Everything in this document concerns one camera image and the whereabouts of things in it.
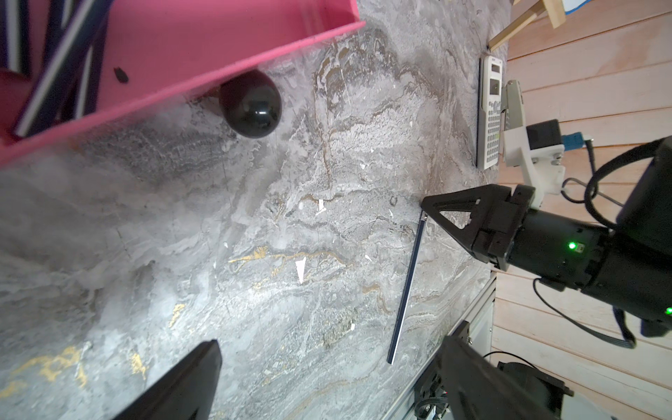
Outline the black pencil bundle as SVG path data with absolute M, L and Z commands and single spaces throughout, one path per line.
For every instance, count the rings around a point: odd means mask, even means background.
M 415 276 L 415 271 L 418 263 L 419 250 L 422 243 L 423 233 L 425 231 L 425 224 L 427 221 L 427 214 L 425 211 L 420 213 L 418 221 L 418 229 L 416 230 L 416 238 L 413 244 L 411 251 L 411 258 L 409 259 L 408 270 L 404 282 L 404 289 L 402 290 L 402 296 L 397 311 L 397 318 L 395 319 L 395 326 L 393 330 L 392 339 L 390 341 L 390 347 L 388 348 L 387 362 L 390 365 L 393 365 L 397 357 L 397 349 L 399 347 L 399 342 L 402 336 L 402 331 L 404 328 L 404 320 L 406 312 L 408 309 L 410 297 L 411 297 L 411 288 L 413 285 L 413 279 Z

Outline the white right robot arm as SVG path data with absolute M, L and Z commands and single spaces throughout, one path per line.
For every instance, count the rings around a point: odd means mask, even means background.
M 603 178 L 647 159 L 649 166 L 615 222 L 594 206 Z M 428 196 L 422 210 L 472 257 L 514 266 L 545 285 L 578 290 L 640 319 L 645 337 L 671 330 L 671 139 L 640 145 L 604 164 L 584 192 L 596 224 L 535 210 L 534 187 L 482 185 Z

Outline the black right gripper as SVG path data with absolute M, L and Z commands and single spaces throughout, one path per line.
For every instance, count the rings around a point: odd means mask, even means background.
M 425 197 L 421 208 L 482 262 L 503 271 L 514 266 L 572 289 L 588 285 L 608 229 L 532 208 L 535 191 L 483 185 Z M 468 221 L 459 227 L 446 213 L 465 213 Z

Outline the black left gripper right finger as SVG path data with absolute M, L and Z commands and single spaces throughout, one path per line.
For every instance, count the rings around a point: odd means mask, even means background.
M 441 373 L 448 406 L 456 419 L 553 419 L 521 387 L 493 367 L 467 343 L 449 337 Z

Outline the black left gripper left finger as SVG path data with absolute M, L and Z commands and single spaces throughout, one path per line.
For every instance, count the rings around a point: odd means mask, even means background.
M 199 343 L 117 415 L 118 419 L 208 419 L 222 368 L 218 341 Z

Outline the pink bottom drawer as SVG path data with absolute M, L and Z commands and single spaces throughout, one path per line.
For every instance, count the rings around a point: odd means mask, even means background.
M 13 126 L 80 2 L 28 1 L 31 76 L 1 68 L 3 164 L 363 26 L 354 1 L 112 1 L 52 126 L 19 138 Z

